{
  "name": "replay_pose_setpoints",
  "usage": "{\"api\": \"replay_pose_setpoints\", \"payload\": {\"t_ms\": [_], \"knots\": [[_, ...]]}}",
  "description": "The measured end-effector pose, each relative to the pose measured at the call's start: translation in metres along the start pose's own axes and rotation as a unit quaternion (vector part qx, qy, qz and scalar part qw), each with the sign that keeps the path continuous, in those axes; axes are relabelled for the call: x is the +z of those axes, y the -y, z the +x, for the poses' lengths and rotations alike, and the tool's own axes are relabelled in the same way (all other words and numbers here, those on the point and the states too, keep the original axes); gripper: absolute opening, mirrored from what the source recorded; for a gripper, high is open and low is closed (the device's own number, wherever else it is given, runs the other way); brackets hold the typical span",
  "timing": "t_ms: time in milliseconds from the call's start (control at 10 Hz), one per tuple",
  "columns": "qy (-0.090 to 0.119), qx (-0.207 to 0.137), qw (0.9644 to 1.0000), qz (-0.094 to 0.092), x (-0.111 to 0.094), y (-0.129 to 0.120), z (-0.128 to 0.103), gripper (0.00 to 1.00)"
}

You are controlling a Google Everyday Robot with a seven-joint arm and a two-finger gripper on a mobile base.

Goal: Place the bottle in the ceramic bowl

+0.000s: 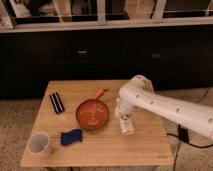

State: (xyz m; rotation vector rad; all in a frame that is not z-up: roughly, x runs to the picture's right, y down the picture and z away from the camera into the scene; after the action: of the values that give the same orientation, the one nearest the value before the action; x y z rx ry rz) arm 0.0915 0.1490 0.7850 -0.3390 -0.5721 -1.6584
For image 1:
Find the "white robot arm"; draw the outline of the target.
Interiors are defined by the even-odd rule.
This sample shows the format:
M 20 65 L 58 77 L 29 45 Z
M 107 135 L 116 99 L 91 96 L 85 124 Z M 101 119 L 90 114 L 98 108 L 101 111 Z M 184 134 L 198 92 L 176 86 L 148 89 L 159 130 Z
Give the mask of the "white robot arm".
M 151 81 L 135 75 L 119 89 L 115 114 L 122 131 L 133 131 L 129 118 L 136 107 L 144 108 L 213 140 L 213 107 L 155 94 Z

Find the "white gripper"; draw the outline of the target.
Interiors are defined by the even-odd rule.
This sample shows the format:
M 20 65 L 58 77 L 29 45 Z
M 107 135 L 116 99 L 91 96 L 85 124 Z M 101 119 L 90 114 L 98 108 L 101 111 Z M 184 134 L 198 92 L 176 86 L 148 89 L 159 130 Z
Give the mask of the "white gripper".
M 123 100 L 121 98 L 116 98 L 116 106 L 115 106 L 115 117 L 120 114 L 130 115 L 135 110 L 135 106 L 130 102 Z

